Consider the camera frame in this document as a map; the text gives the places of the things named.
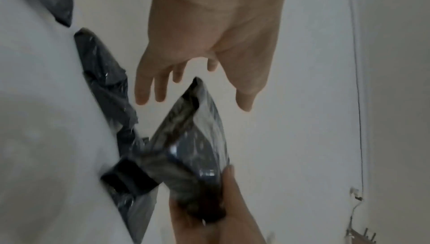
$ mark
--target white wall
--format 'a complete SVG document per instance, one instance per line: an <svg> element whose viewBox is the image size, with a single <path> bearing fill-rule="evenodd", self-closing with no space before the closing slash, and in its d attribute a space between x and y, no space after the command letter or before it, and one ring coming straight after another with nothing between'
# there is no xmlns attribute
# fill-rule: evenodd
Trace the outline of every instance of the white wall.
<svg viewBox="0 0 430 244"><path fill-rule="evenodd" d="M357 2L368 83L369 226L378 243L428 243L429 0Z"/></svg>
<svg viewBox="0 0 430 244"><path fill-rule="evenodd" d="M130 97L147 44L151 0L76 0L81 24L105 41L126 68ZM342 243L351 212L348 192L361 187L357 91L348 0L286 0L267 88L254 109L237 108L221 69L188 66L163 104L137 107L151 135L191 79L199 75L217 103L246 201L266 235L281 243ZM161 191L148 243L171 239L167 192ZM366 215L357 218L362 227Z"/></svg>

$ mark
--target hand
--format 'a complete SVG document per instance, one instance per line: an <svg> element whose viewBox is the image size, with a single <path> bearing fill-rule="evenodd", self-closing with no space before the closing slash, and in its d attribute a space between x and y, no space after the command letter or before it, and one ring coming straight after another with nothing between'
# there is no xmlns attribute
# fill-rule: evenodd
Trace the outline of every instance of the hand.
<svg viewBox="0 0 430 244"><path fill-rule="evenodd" d="M136 75L136 103L166 98L170 72L182 79L187 62L207 57L218 62L236 87L239 107L250 111L266 85L275 51L284 0L152 0L149 44Z"/></svg>
<svg viewBox="0 0 430 244"><path fill-rule="evenodd" d="M205 226L179 208L171 198L170 215L176 244L266 244L246 207L232 166L223 173L223 197L226 217Z"/></svg>

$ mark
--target white surface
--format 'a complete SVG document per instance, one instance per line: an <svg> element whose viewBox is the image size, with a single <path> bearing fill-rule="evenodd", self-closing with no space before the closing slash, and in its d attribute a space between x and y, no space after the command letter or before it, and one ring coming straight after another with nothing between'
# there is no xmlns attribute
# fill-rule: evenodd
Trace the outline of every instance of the white surface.
<svg viewBox="0 0 430 244"><path fill-rule="evenodd" d="M368 83L369 227L381 244L428 243L429 0L357 0Z"/></svg>
<svg viewBox="0 0 430 244"><path fill-rule="evenodd" d="M147 44L150 1L76 0L77 24L95 31L127 70L132 102L135 68ZM37 151L52 163L63 162L49 169L59 179L73 174L75 181L65 186L69 204L57 216L53 214L52 225L46 226L44 237L36 243L127 243L122 220L113 205L108 207L110 199L96 177L97 166L115 159L116 146L110 139L104 143L111 134L79 73L77 54L67 43L73 40L60 34L59 26L47 23L49 15L41 17L27 1L0 0L0 7L0 28L7 30L1 32L1 56L11 58L0 72L2 94L13 95L8 95L8 102L22 95L41 99L44 106L58 107L62 117L73 123L66 136L75 140L76 149L69 147L73 153L62 152L60 146ZM16 43L24 44L15 47ZM24 66L32 71L23 72ZM251 113L239 110L235 90L221 69L209 74L205 64L196 60L189 64L181 85L169 86L166 102L152 100L137 107L142 135L155 131L196 75L203 78L217 103L237 179L263 234L274 231L281 243L343 243L352 209L349 189L361 186L348 0L286 0L270 80ZM27 77L31 82L21 83ZM5 120L17 117L19 109L38 111L33 104L10 107ZM62 135L56 131L50 136ZM55 158L59 152L65 159ZM162 189L144 243L172 243L167 199ZM365 221L363 214L355 224L362 227Z"/></svg>

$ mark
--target wall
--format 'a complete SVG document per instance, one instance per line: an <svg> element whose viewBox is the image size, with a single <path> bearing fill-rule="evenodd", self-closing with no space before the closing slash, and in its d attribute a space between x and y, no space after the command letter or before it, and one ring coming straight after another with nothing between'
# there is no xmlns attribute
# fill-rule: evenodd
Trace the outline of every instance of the wall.
<svg viewBox="0 0 430 244"><path fill-rule="evenodd" d="M126 68L130 97L147 44L151 0L76 0L78 24L91 28ZM267 88L251 113L239 110L222 69L202 60L184 81L169 85L162 103L137 107L139 130L151 135L198 75L217 103L232 162L249 208L264 235L281 243L343 243L361 187L359 122L348 0L286 0L278 49ZM172 242L167 191L161 190L148 243ZM366 214L357 216L363 227Z"/></svg>
<svg viewBox="0 0 430 244"><path fill-rule="evenodd" d="M378 243L428 243L429 0L356 0L368 97L370 227Z"/></svg>

